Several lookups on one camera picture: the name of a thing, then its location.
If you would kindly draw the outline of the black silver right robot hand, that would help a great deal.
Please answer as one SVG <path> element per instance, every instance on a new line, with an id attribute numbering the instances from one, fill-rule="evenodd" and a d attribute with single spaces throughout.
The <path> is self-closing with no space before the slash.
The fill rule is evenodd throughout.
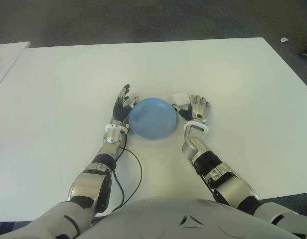
<path id="1" fill-rule="evenodd" d="M 210 103 L 200 95 L 190 96 L 190 104 L 187 109 L 181 109 L 176 104 L 172 104 L 172 107 L 185 120 L 195 120 L 200 123 L 206 123 L 210 111 Z"/>

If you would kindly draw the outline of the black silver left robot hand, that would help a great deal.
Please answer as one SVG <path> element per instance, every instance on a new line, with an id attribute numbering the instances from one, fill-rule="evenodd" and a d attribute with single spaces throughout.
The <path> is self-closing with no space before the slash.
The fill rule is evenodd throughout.
<path id="1" fill-rule="evenodd" d="M 130 84 L 126 84 L 119 92 L 113 107 L 112 120 L 123 122 L 139 102 L 139 97 L 134 97 L 131 101 L 129 100 L 129 91 Z"/>

